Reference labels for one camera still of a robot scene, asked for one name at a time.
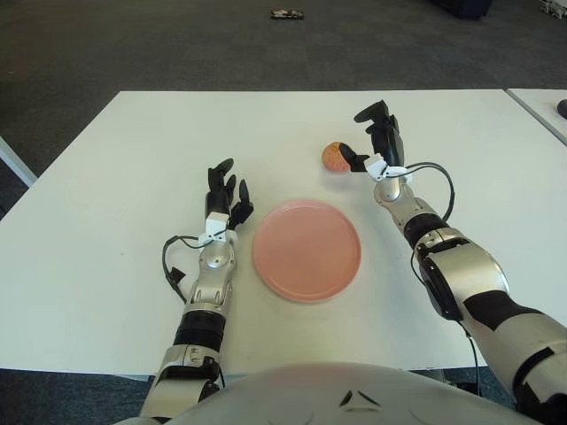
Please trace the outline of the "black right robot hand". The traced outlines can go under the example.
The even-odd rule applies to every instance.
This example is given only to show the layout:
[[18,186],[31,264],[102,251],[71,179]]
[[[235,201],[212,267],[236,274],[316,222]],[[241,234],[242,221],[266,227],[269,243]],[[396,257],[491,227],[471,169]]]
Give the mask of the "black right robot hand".
[[341,143],[339,152],[351,172],[365,172],[375,182],[396,178],[408,172],[404,167],[404,147],[398,121],[393,114],[390,114],[384,100],[358,112],[353,120],[356,123],[371,122],[365,132],[370,136],[374,154],[359,155],[347,144]]

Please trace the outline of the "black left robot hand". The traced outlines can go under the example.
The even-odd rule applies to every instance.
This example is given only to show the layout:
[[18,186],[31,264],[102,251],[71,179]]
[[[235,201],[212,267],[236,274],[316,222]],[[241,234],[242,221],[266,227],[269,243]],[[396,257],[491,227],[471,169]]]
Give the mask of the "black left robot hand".
[[227,158],[207,170],[208,192],[205,198],[205,231],[198,237],[198,249],[211,243],[235,243],[236,229],[244,224],[254,211],[246,181],[237,185],[232,174],[226,179],[234,159]]

